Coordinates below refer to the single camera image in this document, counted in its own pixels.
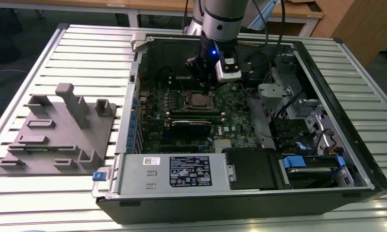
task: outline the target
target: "table leg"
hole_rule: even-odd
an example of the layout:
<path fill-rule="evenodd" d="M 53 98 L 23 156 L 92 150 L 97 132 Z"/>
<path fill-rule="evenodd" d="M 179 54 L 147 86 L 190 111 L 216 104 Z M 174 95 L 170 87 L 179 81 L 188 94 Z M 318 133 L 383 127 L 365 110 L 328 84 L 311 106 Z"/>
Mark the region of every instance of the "table leg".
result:
<path fill-rule="evenodd" d="M 44 10 L 35 10 L 37 18 L 43 19 L 44 18 Z"/>
<path fill-rule="evenodd" d="M 128 18 L 129 18 L 129 25 L 132 28 L 139 28 L 140 25 L 140 15 L 137 9 L 128 9 L 127 10 Z"/>
<path fill-rule="evenodd" d="M 308 19 L 307 23 L 303 26 L 302 31 L 299 32 L 300 37 L 310 37 L 311 36 L 318 21 L 319 21 L 318 18 Z"/>

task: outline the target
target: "barcode sticker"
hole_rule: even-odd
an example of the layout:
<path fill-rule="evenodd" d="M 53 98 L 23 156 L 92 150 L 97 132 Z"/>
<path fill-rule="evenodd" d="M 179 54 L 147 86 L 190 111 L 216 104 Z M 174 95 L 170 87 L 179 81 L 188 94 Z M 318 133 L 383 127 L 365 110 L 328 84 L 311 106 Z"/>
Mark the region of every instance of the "barcode sticker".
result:
<path fill-rule="evenodd" d="M 108 6 L 113 6 L 113 7 L 125 7 L 124 4 L 107 4 Z"/>
<path fill-rule="evenodd" d="M 160 157 L 144 157 L 143 165 L 160 165 Z"/>

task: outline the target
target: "metal slotted table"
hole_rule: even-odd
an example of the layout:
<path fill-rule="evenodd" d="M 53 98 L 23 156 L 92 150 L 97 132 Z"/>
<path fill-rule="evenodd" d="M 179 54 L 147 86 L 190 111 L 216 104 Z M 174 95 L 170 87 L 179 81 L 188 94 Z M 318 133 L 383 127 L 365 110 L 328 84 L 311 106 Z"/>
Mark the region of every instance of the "metal slotted table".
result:
<path fill-rule="evenodd" d="M 135 32 L 179 34 L 176 30 L 69 25 L 60 27 L 0 119 L 0 159 L 16 138 L 32 94 L 55 92 L 60 82 L 72 83 L 87 102 L 108 98 L 125 102 Z M 242 38 L 260 35 L 242 34 Z M 387 96 L 359 65 L 347 47 L 332 39 L 300 40 L 316 62 L 344 111 L 387 177 Z M 51 95 L 52 101 L 61 101 Z M 105 165 L 112 165 L 121 110 L 116 111 Z M 387 195 L 354 203 L 320 216 L 210 221 L 180 224 L 117 225 L 96 206 L 91 176 L 0 177 L 0 232 L 43 231 L 387 231 Z M 99 185 L 107 190 L 108 183 Z"/>

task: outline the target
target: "power supply label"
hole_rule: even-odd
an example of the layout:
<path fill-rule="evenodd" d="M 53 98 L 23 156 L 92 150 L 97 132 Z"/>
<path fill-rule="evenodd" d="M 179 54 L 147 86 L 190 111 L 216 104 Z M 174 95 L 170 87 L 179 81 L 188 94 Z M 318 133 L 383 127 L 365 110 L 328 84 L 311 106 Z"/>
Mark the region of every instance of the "power supply label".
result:
<path fill-rule="evenodd" d="M 170 157 L 172 187 L 212 186 L 210 156 Z"/>

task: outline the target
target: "wooden cabinet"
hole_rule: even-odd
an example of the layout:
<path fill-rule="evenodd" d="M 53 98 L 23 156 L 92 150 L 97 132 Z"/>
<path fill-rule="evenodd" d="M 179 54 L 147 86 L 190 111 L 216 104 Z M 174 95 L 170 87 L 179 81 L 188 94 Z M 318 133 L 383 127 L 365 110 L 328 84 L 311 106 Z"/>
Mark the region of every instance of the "wooden cabinet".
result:
<path fill-rule="evenodd" d="M 312 37 L 343 39 L 363 66 L 387 44 L 387 0 L 316 0 L 324 19 Z"/>

